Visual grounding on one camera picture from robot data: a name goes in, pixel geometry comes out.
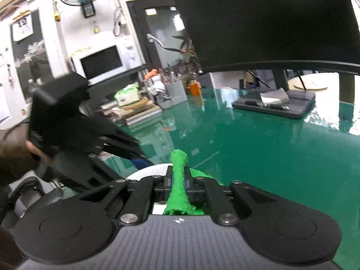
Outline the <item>person's left hand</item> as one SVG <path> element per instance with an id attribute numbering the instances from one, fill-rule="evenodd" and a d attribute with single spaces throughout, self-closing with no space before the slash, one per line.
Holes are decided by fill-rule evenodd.
<path id="1" fill-rule="evenodd" d="M 32 154 L 39 156 L 39 158 L 41 158 L 45 162 L 47 163 L 52 162 L 52 159 L 48 155 L 46 155 L 43 151 L 37 148 L 37 146 L 32 142 L 30 142 L 29 140 L 26 141 L 26 147 Z"/>

